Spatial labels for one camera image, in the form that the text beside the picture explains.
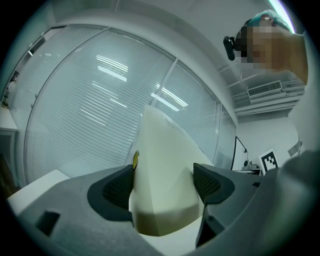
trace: white wall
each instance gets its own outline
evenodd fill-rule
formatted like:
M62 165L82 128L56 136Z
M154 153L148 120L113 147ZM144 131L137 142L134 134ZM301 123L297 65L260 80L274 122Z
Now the white wall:
M192 42L172 28L145 16L132 12L117 11L109 9L86 9L75 12L57 23L58 25L68 24L90 24L112 27L126 31L160 46L171 53L185 65L187 65L200 79L212 90L216 97L221 101L226 111L231 116L235 125L238 119L235 115L233 99L230 90L227 88L226 81L213 66L208 57L198 49Z
M16 65L30 48L30 44L34 44L41 37L41 34L47 32L55 23L51 1L46 2L30 17L17 35L1 67L0 95L2 95Z
M281 167L290 158L288 150L298 142L298 133L288 117L239 123L237 136L248 150L248 159L259 166L258 156L274 149Z

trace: person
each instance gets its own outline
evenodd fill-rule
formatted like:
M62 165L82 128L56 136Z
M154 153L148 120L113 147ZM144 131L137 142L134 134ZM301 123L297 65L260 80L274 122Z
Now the person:
M242 63L272 72L289 70L304 82L305 93L288 117L304 150L319 150L319 52L308 33L292 33L280 15L265 10L245 22L236 35L234 50Z

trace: cream-colored plastic object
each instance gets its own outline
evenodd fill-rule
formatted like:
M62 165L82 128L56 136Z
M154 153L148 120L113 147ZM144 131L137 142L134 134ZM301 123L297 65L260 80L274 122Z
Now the cream-colored plastic object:
M145 106L128 159L139 151L130 196L134 226L164 236L198 219L204 205L194 187L194 163L212 165L191 137L160 110Z

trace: ceiling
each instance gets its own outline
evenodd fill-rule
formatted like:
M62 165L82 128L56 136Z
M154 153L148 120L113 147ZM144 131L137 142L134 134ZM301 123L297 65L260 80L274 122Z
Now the ceiling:
M77 8L112 8L133 12L157 20L192 41L210 59L228 84L234 108L250 105L247 89L280 80L284 87L303 83L289 71L270 73L230 61L223 45L225 36L235 36L245 21L266 9L273 9L268 0L63 0ZM305 29L289 10L296 33Z

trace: air conditioner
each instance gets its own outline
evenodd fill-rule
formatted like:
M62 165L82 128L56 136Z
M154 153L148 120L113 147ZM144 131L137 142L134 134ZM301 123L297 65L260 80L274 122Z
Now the air conditioner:
M256 98L281 93L281 90L282 90L282 85L279 80L279 81L269 82L269 83L248 89L247 92L249 95L249 99L253 100Z

